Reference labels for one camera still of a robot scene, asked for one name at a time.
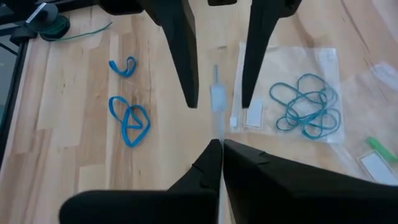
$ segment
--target plastic bag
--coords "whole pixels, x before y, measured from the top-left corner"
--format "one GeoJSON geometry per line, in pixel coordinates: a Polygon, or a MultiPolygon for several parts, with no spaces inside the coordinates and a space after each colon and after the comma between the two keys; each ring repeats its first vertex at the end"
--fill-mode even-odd
{"type": "Polygon", "coordinates": [[[386,63],[341,84],[346,139],[332,148],[351,174],[398,185],[398,73],[386,63]]]}
{"type": "Polygon", "coordinates": [[[243,110],[241,87],[245,50],[246,44],[240,43],[229,120],[231,132],[249,131],[323,142],[344,140],[335,49],[269,47],[251,105],[243,110]]]}

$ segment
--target white paper tag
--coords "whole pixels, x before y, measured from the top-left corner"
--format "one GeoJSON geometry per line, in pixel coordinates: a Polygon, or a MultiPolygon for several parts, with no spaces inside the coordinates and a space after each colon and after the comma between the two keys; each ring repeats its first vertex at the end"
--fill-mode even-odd
{"type": "Polygon", "coordinates": [[[232,116],[232,117],[229,118],[229,126],[231,128],[238,127],[238,118],[236,116],[232,116]]]}
{"type": "Polygon", "coordinates": [[[378,153],[372,152],[360,158],[360,161],[375,181],[380,184],[398,185],[398,179],[378,153]]]}
{"type": "Polygon", "coordinates": [[[246,110],[246,126],[262,128],[262,101],[252,99],[249,108],[246,110]]]}
{"type": "Polygon", "coordinates": [[[212,85],[210,87],[211,110],[221,112],[226,108],[226,92],[224,85],[212,85]]]}

